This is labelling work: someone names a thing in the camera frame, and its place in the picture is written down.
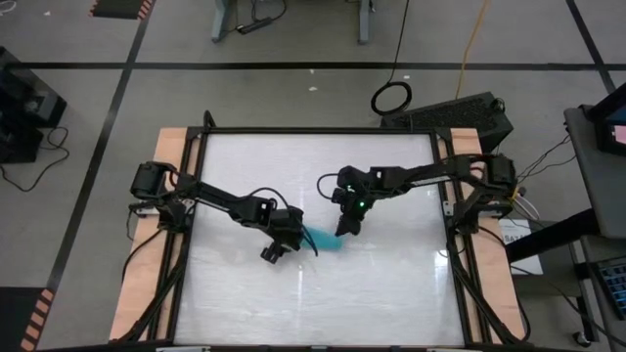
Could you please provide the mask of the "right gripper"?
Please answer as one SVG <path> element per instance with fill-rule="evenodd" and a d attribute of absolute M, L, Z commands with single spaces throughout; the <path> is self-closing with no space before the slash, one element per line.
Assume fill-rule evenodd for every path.
<path fill-rule="evenodd" d="M 335 236 L 359 235 L 362 220 L 372 208 L 369 185 L 356 181 L 337 184 L 332 194 L 332 203 L 339 206 L 342 217 L 337 222 Z"/>

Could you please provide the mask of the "blue microfibre towel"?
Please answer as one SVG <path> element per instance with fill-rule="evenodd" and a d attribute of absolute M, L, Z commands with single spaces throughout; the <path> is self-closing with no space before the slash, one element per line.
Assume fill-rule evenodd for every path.
<path fill-rule="evenodd" d="M 312 244 L 318 251 L 337 251 L 343 248 L 342 238 L 336 237 L 333 233 L 310 227 L 305 227 L 304 230 L 304 238 L 300 245 L 306 249 L 313 249 Z"/>

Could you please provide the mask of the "plywood base board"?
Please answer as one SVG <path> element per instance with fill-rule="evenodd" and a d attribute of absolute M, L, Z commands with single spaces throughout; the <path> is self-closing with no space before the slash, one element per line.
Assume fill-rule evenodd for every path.
<path fill-rule="evenodd" d="M 200 157 L 200 141 L 187 134 L 186 128 L 161 129 L 154 160 L 172 162 L 185 171 L 199 170 L 197 161 Z M 473 154 L 481 151 L 476 130 L 452 128 L 450 134 L 448 141 L 444 138 L 437 140 L 441 154 Z M 485 300 L 511 333 L 522 338 L 527 333 L 527 321 L 516 301 L 506 251 L 497 243 L 504 237 L 500 223 L 494 218 L 482 218 L 478 224 L 479 232 L 472 236 L 468 245 L 472 253 L 464 253 L 462 262 L 466 266 L 474 265 Z M 182 239 L 181 235 L 159 235 L 135 254 L 121 287 L 110 342 L 119 342 L 146 310 L 157 292 L 160 264 L 165 264 L 166 272 L 171 271 L 174 260 L 181 253 Z"/>

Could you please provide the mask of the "white printed paper sheet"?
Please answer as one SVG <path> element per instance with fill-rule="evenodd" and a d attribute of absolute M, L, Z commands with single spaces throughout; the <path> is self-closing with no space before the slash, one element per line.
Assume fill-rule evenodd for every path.
<path fill-rule="evenodd" d="M 503 218 L 499 221 L 499 226 L 505 244 L 510 244 L 531 234 L 530 225 L 527 220 L 511 220 Z M 513 262 L 511 271 L 514 276 L 543 274 L 543 269 L 538 255 Z"/>

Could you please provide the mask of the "black cart base beam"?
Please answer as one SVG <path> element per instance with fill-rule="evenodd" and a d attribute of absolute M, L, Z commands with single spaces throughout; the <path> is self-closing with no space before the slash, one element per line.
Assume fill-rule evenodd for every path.
<path fill-rule="evenodd" d="M 600 227 L 596 213 L 593 209 L 587 209 L 507 244 L 506 253 L 509 261 L 513 263 L 578 241 L 583 236 L 598 236 L 599 234 Z"/>

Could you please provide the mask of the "black power strip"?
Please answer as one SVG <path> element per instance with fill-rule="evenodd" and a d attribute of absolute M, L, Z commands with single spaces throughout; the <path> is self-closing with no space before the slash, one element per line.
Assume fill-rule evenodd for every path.
<path fill-rule="evenodd" d="M 256 31 L 260 28 L 263 28 L 265 26 L 268 26 L 269 24 L 271 24 L 274 20 L 270 17 L 261 19 L 261 20 L 254 20 L 252 23 L 250 24 L 240 24 L 236 27 L 236 31 L 239 34 L 245 35 L 245 34 L 249 34 L 253 31 Z"/>

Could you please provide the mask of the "grey cart table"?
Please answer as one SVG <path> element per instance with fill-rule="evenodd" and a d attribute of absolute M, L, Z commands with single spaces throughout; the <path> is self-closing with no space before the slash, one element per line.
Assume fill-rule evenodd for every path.
<path fill-rule="evenodd" d="M 598 149 L 594 125 L 581 109 L 563 114 L 601 233 L 626 240 L 626 156 Z"/>

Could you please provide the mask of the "backlit black keyboard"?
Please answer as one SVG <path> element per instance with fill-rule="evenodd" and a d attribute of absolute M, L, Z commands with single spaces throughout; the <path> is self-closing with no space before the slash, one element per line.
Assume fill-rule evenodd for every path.
<path fill-rule="evenodd" d="M 626 256 L 594 263 L 593 270 L 617 318 L 626 320 Z"/>

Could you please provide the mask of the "black lit-screen monitor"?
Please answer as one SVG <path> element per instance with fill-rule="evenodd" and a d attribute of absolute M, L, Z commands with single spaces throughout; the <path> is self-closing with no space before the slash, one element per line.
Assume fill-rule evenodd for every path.
<path fill-rule="evenodd" d="M 598 149 L 626 156 L 626 82 L 594 106 L 584 108 L 584 114 L 594 126 Z"/>

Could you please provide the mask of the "black hazard-striped floor mat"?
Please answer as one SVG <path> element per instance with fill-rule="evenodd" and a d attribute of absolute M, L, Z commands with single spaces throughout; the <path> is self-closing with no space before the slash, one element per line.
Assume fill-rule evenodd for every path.
<path fill-rule="evenodd" d="M 154 0 L 96 0 L 89 11 L 95 18 L 143 20 L 154 5 Z"/>
<path fill-rule="evenodd" d="M 0 352 L 36 350 L 54 297 L 47 287 L 0 286 Z"/>

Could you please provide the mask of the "black computer tower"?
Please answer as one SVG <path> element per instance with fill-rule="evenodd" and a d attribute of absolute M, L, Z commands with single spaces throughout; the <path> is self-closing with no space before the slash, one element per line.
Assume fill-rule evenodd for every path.
<path fill-rule="evenodd" d="M 66 107 L 65 99 L 0 46 L 0 111 L 34 128 L 56 128 Z"/>
<path fill-rule="evenodd" d="M 42 139 L 37 129 L 0 125 L 0 164 L 34 162 Z"/>

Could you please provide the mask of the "black aluminium table frame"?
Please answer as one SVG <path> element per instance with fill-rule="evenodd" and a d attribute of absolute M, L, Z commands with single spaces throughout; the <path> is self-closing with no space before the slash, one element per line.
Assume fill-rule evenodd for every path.
<path fill-rule="evenodd" d="M 200 141 L 197 172 L 236 195 L 259 190 L 301 207 L 304 222 L 332 233 L 338 208 L 315 188 L 351 164 L 432 161 L 426 132 L 377 128 L 217 127 Z M 343 248 L 303 249 L 262 260 L 268 238 L 200 206 L 186 270 L 158 316 L 157 337 L 212 348 L 459 347 L 480 338 L 469 294 L 444 249 L 443 191 L 435 186 L 378 204 Z"/>

